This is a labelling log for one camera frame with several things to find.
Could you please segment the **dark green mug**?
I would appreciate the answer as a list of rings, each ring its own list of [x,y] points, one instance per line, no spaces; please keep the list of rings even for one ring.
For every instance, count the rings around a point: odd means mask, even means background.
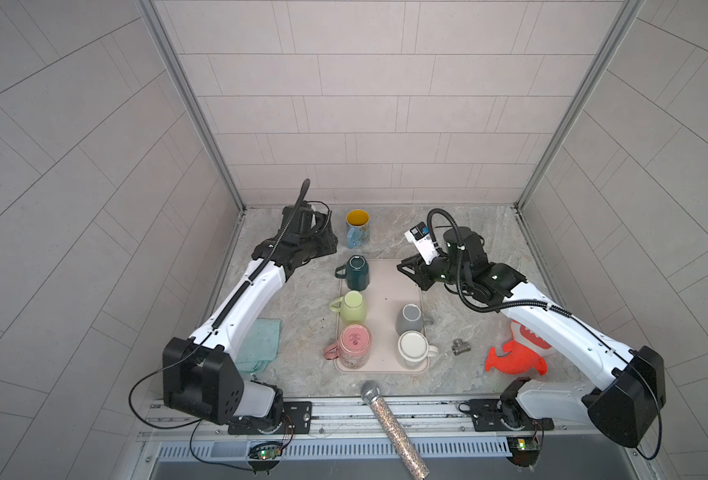
[[[361,255],[352,255],[344,265],[335,270],[335,277],[344,280],[352,291],[364,291],[369,283],[369,264]]]

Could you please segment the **iridescent blue butterfly mug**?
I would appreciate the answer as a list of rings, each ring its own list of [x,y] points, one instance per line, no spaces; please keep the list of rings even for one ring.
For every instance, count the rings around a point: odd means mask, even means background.
[[[346,244],[349,249],[359,248],[370,240],[369,214],[362,209],[351,210],[346,215]]]

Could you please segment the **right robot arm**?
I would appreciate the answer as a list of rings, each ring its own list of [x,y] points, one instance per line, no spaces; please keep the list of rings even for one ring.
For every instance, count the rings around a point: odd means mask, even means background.
[[[548,298],[519,271],[488,260],[484,241],[441,208],[408,229],[417,250],[398,271],[427,291],[443,283],[477,313],[502,313],[570,360],[583,383],[545,383],[527,377],[512,382],[500,408],[516,417],[591,423],[614,443],[639,448],[651,426],[661,426],[666,403],[662,356],[617,341]]]

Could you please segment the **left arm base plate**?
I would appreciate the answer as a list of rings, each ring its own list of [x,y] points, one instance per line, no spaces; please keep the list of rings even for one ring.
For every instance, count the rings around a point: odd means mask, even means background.
[[[229,435],[279,435],[293,430],[295,434],[308,434],[313,404],[310,401],[290,401],[283,404],[277,425],[270,425],[262,418],[235,417],[228,423]]]

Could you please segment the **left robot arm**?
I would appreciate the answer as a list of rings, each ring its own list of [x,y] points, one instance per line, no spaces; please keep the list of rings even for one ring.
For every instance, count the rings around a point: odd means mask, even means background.
[[[303,181],[294,205],[283,209],[278,233],[256,246],[241,282],[211,317],[164,348],[166,407],[217,425],[246,418],[266,431],[281,424],[281,389],[244,380],[235,360],[254,322],[294,271],[337,251],[331,213],[305,200],[310,184]]]

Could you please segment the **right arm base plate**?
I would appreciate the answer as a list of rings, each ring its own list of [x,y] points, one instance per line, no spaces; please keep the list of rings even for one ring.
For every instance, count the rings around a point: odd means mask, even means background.
[[[513,400],[470,399],[460,403],[458,411],[472,419],[476,432],[533,433],[555,428],[551,418],[532,418]]]

